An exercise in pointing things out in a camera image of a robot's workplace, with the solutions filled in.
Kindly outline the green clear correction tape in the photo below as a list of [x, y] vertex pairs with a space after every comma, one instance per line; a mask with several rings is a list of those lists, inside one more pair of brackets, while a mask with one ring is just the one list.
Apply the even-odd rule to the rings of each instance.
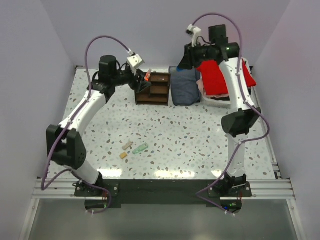
[[142, 145], [138, 146], [136, 149], [133, 150], [133, 154], [139, 154], [143, 151], [145, 151], [149, 145], [147, 143], [143, 143]]

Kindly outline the pink cloth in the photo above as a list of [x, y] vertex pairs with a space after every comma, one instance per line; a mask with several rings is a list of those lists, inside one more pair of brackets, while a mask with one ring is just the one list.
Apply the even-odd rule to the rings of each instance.
[[205, 96], [206, 95], [206, 90], [205, 90], [205, 86], [204, 86], [204, 82], [203, 79], [200, 78], [197, 82], [196, 82], [198, 89], [200, 91], [200, 93]]

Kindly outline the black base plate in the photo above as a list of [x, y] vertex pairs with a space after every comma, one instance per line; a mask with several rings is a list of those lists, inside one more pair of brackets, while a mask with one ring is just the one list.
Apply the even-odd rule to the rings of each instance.
[[74, 196], [85, 198], [85, 208], [121, 208], [122, 205], [202, 205], [196, 192], [209, 186], [208, 180], [127, 180], [104, 179], [104, 192], [75, 182]]

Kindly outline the white basket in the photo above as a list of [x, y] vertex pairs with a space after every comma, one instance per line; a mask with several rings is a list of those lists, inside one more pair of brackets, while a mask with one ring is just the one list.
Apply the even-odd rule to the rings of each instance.
[[[251, 88], [256, 86], [256, 81], [253, 79], [250, 64], [246, 58], [242, 58], [242, 63], [244, 67], [244, 78], [248, 87], [248, 92], [251, 95]], [[214, 99], [213, 97], [209, 97], [208, 95], [200, 95], [200, 99], [208, 106], [217, 107], [217, 108], [231, 108], [231, 102], [228, 98], [224, 99], [223, 97], [218, 97]]]

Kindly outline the tan eraser block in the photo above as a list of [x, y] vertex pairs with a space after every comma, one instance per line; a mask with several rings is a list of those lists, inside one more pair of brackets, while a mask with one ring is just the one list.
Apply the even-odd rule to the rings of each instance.
[[123, 152], [123, 153], [120, 154], [120, 158], [121, 158], [121, 159], [124, 159], [124, 158], [126, 158], [127, 156], [128, 156], [128, 155], [127, 155], [126, 152]]

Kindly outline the red folded cloth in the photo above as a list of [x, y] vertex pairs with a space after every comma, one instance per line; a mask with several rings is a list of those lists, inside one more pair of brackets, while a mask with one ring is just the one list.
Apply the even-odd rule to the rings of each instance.
[[206, 95], [213, 98], [229, 97], [227, 84], [218, 64], [213, 61], [205, 61], [196, 69], [201, 73]]

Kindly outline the beige eraser piece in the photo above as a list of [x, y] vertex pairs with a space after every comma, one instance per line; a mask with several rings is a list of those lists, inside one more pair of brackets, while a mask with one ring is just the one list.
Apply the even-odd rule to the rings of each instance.
[[133, 144], [132, 141], [128, 142], [127, 144], [125, 144], [122, 149], [125, 151], [126, 149], [128, 149], [131, 145]]

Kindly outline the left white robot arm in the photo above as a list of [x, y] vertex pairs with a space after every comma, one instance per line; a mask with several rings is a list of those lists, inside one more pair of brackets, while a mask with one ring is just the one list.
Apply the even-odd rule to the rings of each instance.
[[79, 179], [81, 191], [92, 196], [110, 198], [103, 183], [102, 174], [87, 160], [87, 150], [82, 136], [95, 115], [108, 103], [116, 87], [128, 85], [136, 93], [151, 86], [150, 74], [140, 69], [144, 60], [132, 53], [122, 69], [116, 57], [104, 55], [100, 58], [98, 71], [89, 77], [89, 84], [83, 99], [77, 107], [58, 125], [46, 130], [47, 163], [64, 167]]

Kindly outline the brown wooden desk organizer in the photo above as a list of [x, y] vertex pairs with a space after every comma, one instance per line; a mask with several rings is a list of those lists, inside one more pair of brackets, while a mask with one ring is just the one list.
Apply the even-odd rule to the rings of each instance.
[[140, 93], [135, 93], [136, 105], [169, 105], [171, 74], [152, 72], [149, 81], [151, 86]]

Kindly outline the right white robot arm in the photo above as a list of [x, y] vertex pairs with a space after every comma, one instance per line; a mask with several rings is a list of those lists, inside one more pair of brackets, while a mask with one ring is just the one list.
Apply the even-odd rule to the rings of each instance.
[[226, 82], [230, 113], [222, 117], [221, 126], [228, 139], [228, 161], [223, 173], [206, 187], [206, 190], [216, 193], [219, 197], [233, 197], [247, 185], [246, 142], [261, 109], [255, 107], [248, 91], [241, 47], [236, 42], [229, 42], [225, 25], [214, 26], [210, 30], [213, 38], [205, 45], [198, 42], [202, 37], [199, 27], [191, 24], [187, 27], [186, 33], [191, 37], [191, 43], [185, 45], [178, 68], [190, 70], [200, 67], [206, 61], [215, 61]]

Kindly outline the blue folded towel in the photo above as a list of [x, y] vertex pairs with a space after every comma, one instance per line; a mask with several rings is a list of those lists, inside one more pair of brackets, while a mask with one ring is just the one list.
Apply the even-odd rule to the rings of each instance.
[[197, 85], [200, 73], [196, 69], [179, 70], [170, 66], [171, 97], [175, 106], [191, 106], [201, 101], [201, 93]]

